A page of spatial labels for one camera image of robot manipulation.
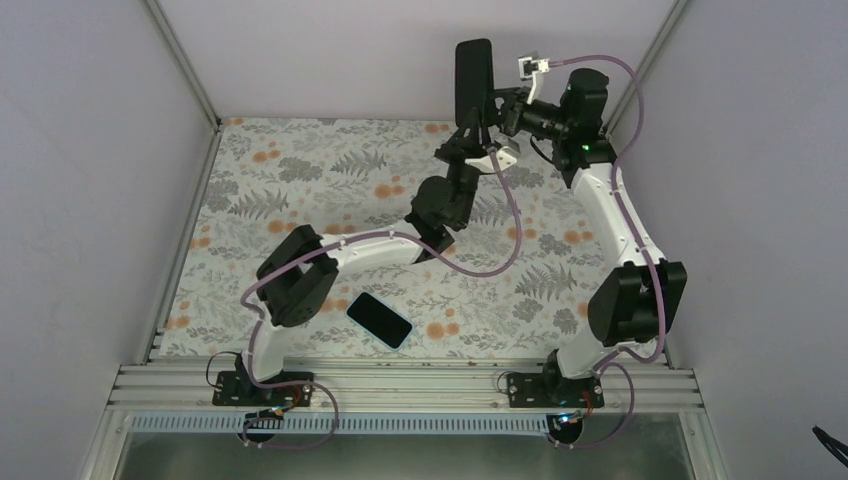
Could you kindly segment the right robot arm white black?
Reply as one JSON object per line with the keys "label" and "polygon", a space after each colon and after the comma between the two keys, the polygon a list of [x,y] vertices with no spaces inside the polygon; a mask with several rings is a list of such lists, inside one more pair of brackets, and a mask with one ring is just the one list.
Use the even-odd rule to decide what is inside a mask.
{"label": "right robot arm white black", "polygon": [[527,132],[551,144],[551,165],[588,213],[610,271],[588,303],[586,330],[552,353],[541,391],[555,407],[580,393],[618,355],[641,363],[657,360],[687,281],[680,262],[666,259],[651,239],[626,191],[618,156],[603,132],[609,79],[573,71],[558,104],[538,100],[548,61],[525,57],[520,77],[528,88],[493,91],[503,105],[497,125],[513,136]]}

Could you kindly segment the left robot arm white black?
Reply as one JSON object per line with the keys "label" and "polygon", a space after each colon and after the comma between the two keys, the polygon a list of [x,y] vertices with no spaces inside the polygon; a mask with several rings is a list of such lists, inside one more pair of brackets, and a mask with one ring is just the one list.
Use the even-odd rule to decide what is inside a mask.
{"label": "left robot arm white black", "polygon": [[295,228],[261,264],[255,283],[240,299],[258,320],[235,364],[239,392],[263,405],[288,386],[281,376],[282,335],[318,313],[340,275],[430,260],[447,264],[444,253],[454,233],[468,225],[480,177],[494,175],[503,182],[519,150],[510,140],[494,140],[483,114],[472,109],[435,151],[448,165],[446,174],[420,184],[402,219],[353,234]]}

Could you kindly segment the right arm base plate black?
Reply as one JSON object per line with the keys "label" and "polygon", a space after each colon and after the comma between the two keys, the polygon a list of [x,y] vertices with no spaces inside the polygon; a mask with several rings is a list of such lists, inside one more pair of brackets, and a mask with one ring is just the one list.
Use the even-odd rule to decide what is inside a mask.
{"label": "right arm base plate black", "polygon": [[506,391],[511,408],[602,408],[605,406],[600,380],[587,377],[567,379],[542,373],[510,372]]}

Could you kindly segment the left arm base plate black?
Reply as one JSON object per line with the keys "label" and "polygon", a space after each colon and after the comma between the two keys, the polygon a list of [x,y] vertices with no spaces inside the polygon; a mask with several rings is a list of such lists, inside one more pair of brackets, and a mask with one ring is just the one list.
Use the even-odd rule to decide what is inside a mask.
{"label": "left arm base plate black", "polygon": [[237,371],[220,372],[216,388],[211,400],[215,406],[309,407],[312,398],[311,386],[258,388],[249,381],[246,373]]}

